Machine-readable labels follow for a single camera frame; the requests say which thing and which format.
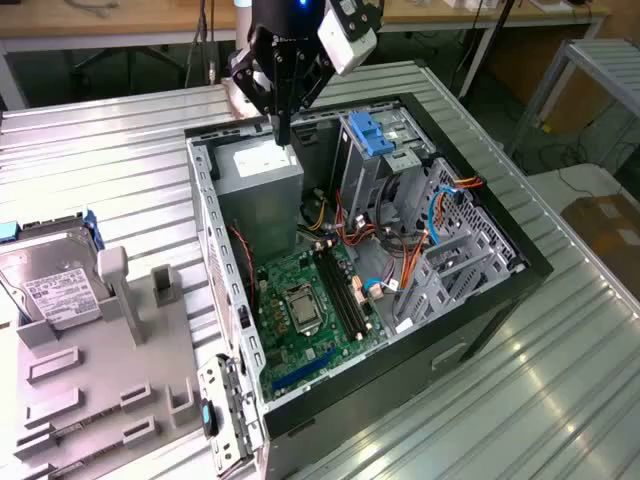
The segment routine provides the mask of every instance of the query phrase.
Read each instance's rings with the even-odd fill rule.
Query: corrugated metal surface
[[[567,56],[640,115],[640,47],[622,39],[575,40]]]
[[[427,70],[364,67],[320,104],[412,92],[555,268],[475,359],[299,478],[640,478],[637,302],[583,249]],[[229,119],[222,91],[193,89],[11,113],[0,132],[0,221],[90,204],[131,276],[178,267],[196,355],[216,313],[195,236],[182,130]],[[110,478],[213,477],[199,432]]]

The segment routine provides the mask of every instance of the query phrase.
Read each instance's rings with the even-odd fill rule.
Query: hard drive
[[[78,215],[25,225],[0,245],[0,283],[21,324],[46,319],[62,330],[100,316],[98,302],[111,292],[96,270],[95,238]]]

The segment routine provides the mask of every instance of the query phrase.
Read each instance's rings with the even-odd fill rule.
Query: green motherboard
[[[257,269],[257,327],[266,355],[260,382],[267,401],[386,339],[369,300],[356,301],[354,276],[342,244],[298,252]]]

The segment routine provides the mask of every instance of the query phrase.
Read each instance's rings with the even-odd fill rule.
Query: metal bracket
[[[213,415],[218,425],[217,433],[210,439],[216,473],[218,476],[227,475],[250,460],[253,453],[234,361],[225,355],[212,358],[198,370],[198,380],[200,395],[213,404]]]
[[[362,0],[329,0],[329,7],[350,42],[358,40],[370,28],[377,31],[381,26],[382,10]]]

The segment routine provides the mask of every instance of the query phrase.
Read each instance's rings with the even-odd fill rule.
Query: wooden table
[[[235,39],[232,0],[215,1],[215,39]],[[140,45],[189,43],[198,18],[198,0],[120,0],[107,18],[69,7],[63,0],[23,0],[21,5],[0,6],[0,96],[10,110],[27,103],[6,55],[12,52],[77,50]],[[590,24],[585,37],[594,37],[607,15],[600,0],[587,9],[546,14],[528,0],[513,8],[506,27]],[[484,29],[480,46],[465,78],[466,94],[484,54],[500,8],[480,12],[453,9],[442,0],[417,6],[411,0],[387,0],[383,32]]]

